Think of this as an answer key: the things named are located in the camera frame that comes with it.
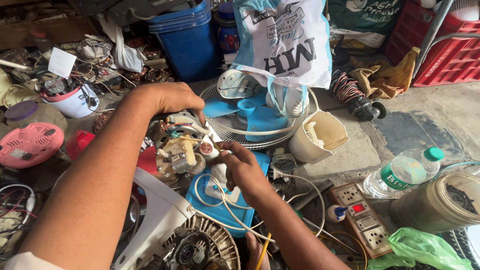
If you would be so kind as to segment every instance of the water bottle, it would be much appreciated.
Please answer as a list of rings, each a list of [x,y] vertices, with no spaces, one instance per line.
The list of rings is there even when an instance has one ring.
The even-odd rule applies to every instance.
[[[366,195],[383,199],[434,177],[444,153],[437,147],[401,152],[363,182]]]

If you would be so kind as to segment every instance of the pink vent cover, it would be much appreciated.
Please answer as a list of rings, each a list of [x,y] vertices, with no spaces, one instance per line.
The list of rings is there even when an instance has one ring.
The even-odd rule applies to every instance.
[[[50,123],[30,123],[16,128],[0,140],[0,164],[22,169],[53,156],[63,144],[63,131]]]

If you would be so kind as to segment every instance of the green sack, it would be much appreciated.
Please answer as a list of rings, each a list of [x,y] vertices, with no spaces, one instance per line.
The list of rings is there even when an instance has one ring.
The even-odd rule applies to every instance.
[[[330,46],[343,36],[350,54],[374,54],[400,16],[404,0],[329,0]]]
[[[368,270],[382,270],[391,266],[413,267],[415,261],[439,270],[471,270],[468,259],[461,259],[444,239],[413,228],[400,228],[388,241],[393,253],[368,261]]]

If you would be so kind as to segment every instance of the blue container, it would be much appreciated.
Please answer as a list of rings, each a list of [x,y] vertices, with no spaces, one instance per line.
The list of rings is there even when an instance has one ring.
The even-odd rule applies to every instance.
[[[260,165],[260,168],[262,168],[262,171],[264,172],[264,175],[267,174],[268,166],[270,164],[270,157],[266,154],[262,154],[259,152],[252,151],[252,153],[255,155],[257,158],[257,162]],[[185,199],[187,199],[193,206],[193,208],[200,210],[201,212],[211,216],[212,218],[223,222],[226,225],[235,227],[235,228],[242,228],[240,224],[230,215],[228,210],[225,208],[225,206],[219,205],[217,207],[209,207],[204,205],[197,197],[195,194],[195,182],[204,173],[212,173],[212,170],[210,167],[205,168],[205,170],[200,173],[199,175],[196,175],[193,177],[192,184],[190,184],[190,188],[188,189],[187,195],[185,196]],[[217,204],[221,202],[220,199],[211,197],[205,192],[202,192],[202,190],[205,190],[206,185],[208,184],[208,181],[210,180],[210,176],[202,176],[202,178],[198,181],[197,183],[197,191],[202,198],[204,202],[207,204]],[[245,202],[243,199],[242,194],[240,193],[238,201],[235,203],[238,206],[242,207],[249,207],[249,205]],[[250,227],[252,224],[252,219],[253,219],[253,212],[255,212],[254,209],[242,209],[242,208],[237,208],[233,205],[228,206],[230,210],[232,210],[233,214],[241,221],[243,224],[247,225]],[[241,238],[245,236],[246,231],[245,230],[234,230],[234,229],[227,229],[228,232],[233,236],[237,238]]]
[[[233,1],[221,4],[213,13],[215,35],[223,54],[236,53],[240,47],[240,35],[233,14]]]
[[[149,32],[156,34],[181,81],[197,82],[220,75],[211,18],[210,1],[203,0],[194,8],[149,20]]]

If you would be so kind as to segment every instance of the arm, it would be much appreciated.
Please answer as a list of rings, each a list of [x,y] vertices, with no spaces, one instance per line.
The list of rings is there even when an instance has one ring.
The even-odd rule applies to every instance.
[[[243,198],[260,214],[292,269],[350,269],[312,234],[292,208],[273,191],[250,151],[236,142],[221,142],[218,145],[233,152],[220,153],[222,161],[232,171],[234,182],[228,182],[229,188],[239,186]]]
[[[203,106],[185,83],[144,85],[128,93],[59,181],[20,252],[68,270],[108,269],[150,119],[191,108],[203,121]]]

